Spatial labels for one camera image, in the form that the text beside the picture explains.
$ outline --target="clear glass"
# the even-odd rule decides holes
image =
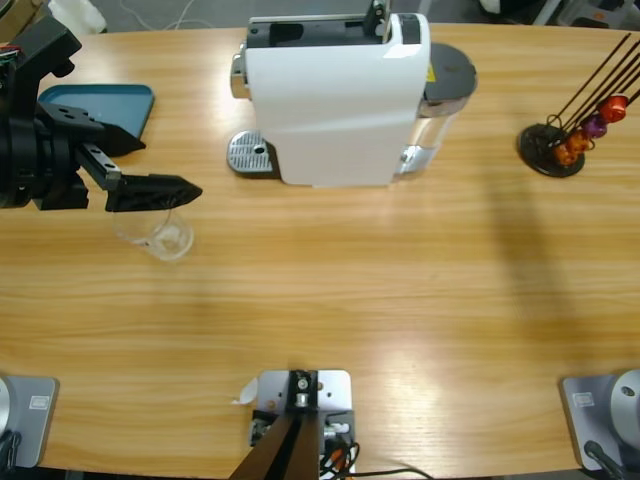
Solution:
[[[113,229],[164,261],[182,258],[193,245],[193,228],[175,210],[114,213]]]

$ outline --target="gray metal base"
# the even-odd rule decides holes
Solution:
[[[584,446],[590,440],[600,444],[604,453],[619,465],[635,469],[640,464],[640,452],[624,445],[614,433],[611,397],[618,378],[599,375],[566,378],[562,382],[577,459],[587,470],[601,470],[600,465],[585,453]]]
[[[289,370],[270,370],[258,378],[258,397],[249,429],[249,444],[254,446],[268,431],[278,415],[285,412]],[[320,434],[320,453],[326,440],[347,435],[355,442],[355,417],[351,397],[351,376],[344,370],[318,370],[318,416],[324,425]]]
[[[227,148],[231,170],[249,178],[279,178],[269,157],[267,142],[258,130],[235,135]]]
[[[258,378],[256,410],[284,413],[289,370],[270,370]],[[318,370],[318,410],[340,412],[352,410],[351,375],[344,370]]]
[[[9,398],[5,428],[22,435],[16,465],[35,467],[46,445],[58,383],[53,378],[36,377],[2,377],[0,380],[4,380],[0,382],[0,403],[3,398]]]

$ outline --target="wire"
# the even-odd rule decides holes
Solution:
[[[166,27],[163,28],[163,30],[171,30],[171,28],[176,25],[178,22],[171,22],[169,25],[167,25]],[[184,25],[185,23],[199,23],[200,25],[205,25],[209,28],[216,28],[214,25],[210,24],[209,22],[205,22],[204,20],[198,20],[196,18],[193,19],[188,19],[188,20],[183,20],[181,25]]]
[[[399,473],[415,473],[420,475],[422,478],[426,478],[427,480],[434,480],[431,475],[423,472],[419,468],[406,467],[406,468],[397,468],[395,470],[380,470],[378,472],[361,472],[361,473],[341,473],[336,478],[347,478],[347,477],[383,477],[387,475],[397,475]]]
[[[144,28],[146,28],[147,30],[158,30],[157,28],[153,28],[151,25],[149,25],[147,22],[145,22],[144,19],[138,14],[138,12],[136,12],[135,10],[127,7],[124,4],[124,0],[120,0],[120,8],[122,8],[125,12],[128,12],[131,15],[133,15],[134,18],[138,21],[138,23],[140,25],[142,25]]]
[[[191,5],[193,5],[193,2],[195,1],[196,0],[189,0],[187,2],[187,5],[184,7],[184,10],[182,10],[182,13],[180,14],[180,18],[178,18],[178,22],[176,23],[175,30],[178,30],[180,28],[180,24],[184,20],[184,16],[187,14],[187,11],[191,8]]]
[[[180,28],[180,26],[184,23],[198,23],[200,25],[205,25],[209,28],[216,28],[215,26],[213,26],[212,24],[210,24],[209,22],[205,22],[204,20],[199,20],[199,19],[185,19],[184,17],[187,15],[187,12],[189,11],[189,8],[191,8],[191,5],[193,4],[195,0],[189,0],[189,2],[187,3],[187,5],[184,7],[184,10],[182,10],[182,13],[180,13],[180,18],[178,19],[178,21],[176,22],[171,22],[169,25],[163,27],[163,28],[156,28],[153,27],[151,25],[149,25],[141,16],[138,12],[136,12],[135,10],[133,10],[131,7],[128,7],[124,4],[124,0],[119,0],[120,3],[120,8],[122,8],[125,12],[133,15],[133,17],[138,21],[138,23],[145,28],[146,30],[171,30],[172,28],[174,30],[178,30]]]
[[[383,477],[400,473],[415,473],[427,480],[434,480],[431,475],[415,467],[353,473],[351,472],[351,468],[355,465],[358,455],[360,454],[360,444],[357,442],[347,444],[344,440],[337,440],[335,445],[333,450],[325,453],[320,462],[321,478],[327,474],[333,474],[330,480],[340,480],[342,478]]]

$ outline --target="wooden table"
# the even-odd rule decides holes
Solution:
[[[514,144],[621,33],[434,26],[477,65],[477,94],[424,175],[371,189],[229,171],[228,140],[254,126],[229,91],[243,34],[83,38],[64,79],[155,91],[149,146],[119,164],[204,188],[181,210],[184,261],[116,239],[95,187],[88,211],[0,213],[0,369],[61,384],[44,464],[226,476],[249,450],[231,402],[252,377],[344,368],[361,469],[575,468],[559,380],[640,365],[638,113],[573,178]]]

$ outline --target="teal tray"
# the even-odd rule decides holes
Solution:
[[[83,108],[98,122],[112,123],[140,138],[153,106],[153,91],[147,85],[56,85],[38,98]]]

